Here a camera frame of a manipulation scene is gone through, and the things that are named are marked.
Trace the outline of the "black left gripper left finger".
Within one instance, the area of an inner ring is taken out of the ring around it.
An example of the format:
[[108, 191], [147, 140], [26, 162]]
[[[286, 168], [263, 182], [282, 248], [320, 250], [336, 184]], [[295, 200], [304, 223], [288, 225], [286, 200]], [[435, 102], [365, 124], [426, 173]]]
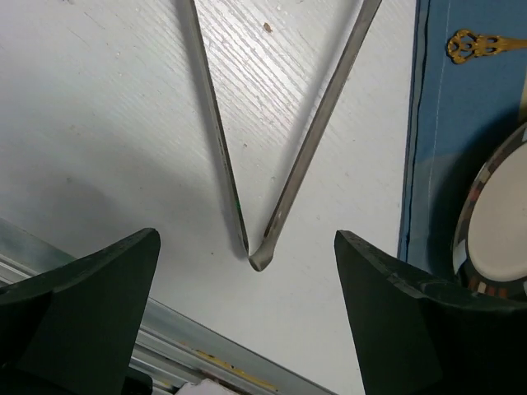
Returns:
[[1, 289], [3, 394], [150, 394], [129, 363], [161, 249], [147, 228]]

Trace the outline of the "steel serving tongs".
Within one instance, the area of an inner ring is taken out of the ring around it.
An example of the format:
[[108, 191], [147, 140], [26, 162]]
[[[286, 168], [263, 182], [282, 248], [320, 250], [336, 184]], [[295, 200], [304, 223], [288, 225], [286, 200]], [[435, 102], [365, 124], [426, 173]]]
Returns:
[[337, 66], [329, 79], [329, 83], [273, 209], [273, 214], [265, 228], [262, 241], [254, 253], [250, 252], [245, 220], [236, 186], [235, 174], [232, 169], [222, 116], [210, 72], [207, 50], [203, 42], [203, 33], [196, 3], [194, 1], [183, 1], [182, 4], [184, 5], [186, 16], [185, 23], [189, 32], [190, 62], [193, 66], [194, 81], [197, 83], [198, 99], [201, 110], [204, 112], [207, 130], [217, 144], [219, 160], [226, 181], [228, 202], [231, 205], [233, 214], [234, 228], [250, 266], [256, 272], [261, 272], [273, 260], [280, 234], [381, 2], [364, 1], [361, 4], [357, 19], [343, 47]]

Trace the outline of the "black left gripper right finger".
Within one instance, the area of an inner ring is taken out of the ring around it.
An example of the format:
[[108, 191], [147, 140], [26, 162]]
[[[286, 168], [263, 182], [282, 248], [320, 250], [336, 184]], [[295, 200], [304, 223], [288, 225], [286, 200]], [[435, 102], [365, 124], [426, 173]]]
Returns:
[[366, 393], [525, 393], [525, 303], [433, 276], [348, 230], [334, 251]]

